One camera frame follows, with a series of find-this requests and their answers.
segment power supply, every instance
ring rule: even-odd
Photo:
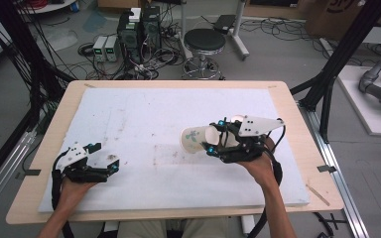
[[[148,48],[154,51],[162,47],[160,28],[160,7],[146,7],[143,9],[142,23],[146,35],[145,43]]]
[[[129,13],[124,12],[120,16],[117,27],[117,36],[121,44],[121,53],[125,60],[131,60],[134,63],[142,63],[142,23],[130,22]]]
[[[94,58],[96,61],[106,61],[106,51],[104,50],[104,45],[106,44],[107,37],[98,37],[97,41],[94,43],[92,50],[94,51]]]
[[[106,50],[107,60],[117,61],[120,55],[120,45],[119,45],[119,40],[117,40],[117,37],[116,36],[108,37],[104,48]]]

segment electronic equipment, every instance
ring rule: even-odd
[[[107,38],[104,49],[106,50],[107,60],[117,61],[120,56],[120,45],[116,36],[110,36]]]
[[[142,15],[144,25],[145,44],[153,52],[162,47],[160,27],[160,7],[146,7]]]
[[[94,59],[96,61],[106,61],[106,51],[104,46],[106,45],[107,37],[98,37],[97,41],[94,43],[92,50],[94,51]]]
[[[227,35],[228,30],[233,26],[236,15],[221,15],[214,24],[214,30]]]
[[[129,21],[130,11],[120,15],[117,35],[121,44],[121,52],[125,61],[142,63],[141,47],[143,43],[143,31],[141,22]]]
[[[129,22],[139,22],[141,19],[141,8],[131,8]]]

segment white paper sheet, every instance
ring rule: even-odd
[[[106,168],[115,156],[120,170],[86,195],[78,210],[129,210],[263,205],[262,190],[246,170],[205,151],[186,153],[180,134],[236,114],[279,117],[268,90],[89,88],[63,141],[102,143],[88,164]],[[275,141],[281,129],[273,132]],[[286,204],[309,196],[286,138],[276,151],[283,167]],[[49,179],[39,211],[52,211]]]

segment cardboard box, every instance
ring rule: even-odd
[[[305,19],[303,14],[297,7],[280,7],[250,4],[248,1],[244,7],[243,16],[245,17],[262,17],[262,18],[287,18],[287,19]]]
[[[305,24],[309,35],[341,40],[363,7],[364,1],[317,0],[304,1],[308,8]]]
[[[97,0],[99,8],[137,8],[144,7],[151,0]]]

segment concrete floor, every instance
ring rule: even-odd
[[[72,47],[58,51],[66,64],[84,61],[76,52],[81,44],[92,42],[97,35],[116,32],[116,18],[106,18],[116,17],[116,14],[100,13],[92,3],[82,8],[75,14],[63,9],[38,16],[43,24],[68,19],[58,27],[74,30],[78,42]],[[194,26],[200,21],[201,19],[189,20],[189,26]],[[278,40],[259,29],[252,32],[242,30],[240,36],[250,52],[249,58],[242,61],[229,39],[223,53],[212,57],[220,65],[227,80],[283,80],[292,88],[317,75],[326,63],[326,58],[322,52],[314,49],[312,41]],[[363,60],[379,58],[365,48],[360,49],[356,56]],[[84,68],[88,72],[92,71],[89,65],[85,65]],[[85,70],[77,67],[73,72],[78,78],[85,78]],[[157,79],[181,79],[182,73],[181,65],[166,66],[159,70],[160,75]],[[304,94],[302,92],[295,95],[295,99],[303,98]],[[25,84],[9,60],[1,56],[0,148],[28,109],[29,93]],[[338,83],[335,84],[332,97],[328,138],[369,236],[381,237],[381,137],[367,134]],[[26,166],[33,155],[27,159]],[[5,221],[6,213],[22,182],[15,178],[15,174],[20,171],[21,168],[18,168],[0,193],[0,237],[33,237],[42,227],[41,224],[8,225]],[[333,214],[335,219],[345,220],[343,211],[335,211]],[[322,215],[330,218],[329,213]],[[311,213],[292,213],[290,217],[299,237],[318,237],[321,232],[325,232],[322,224]],[[230,218],[230,233],[234,237],[241,236],[237,221],[235,217]],[[77,237],[97,237],[101,225],[101,222],[88,222],[74,223],[72,227]],[[338,224],[338,229],[331,226],[335,237],[352,236],[346,224]],[[264,229],[258,237],[269,237],[268,229]]]

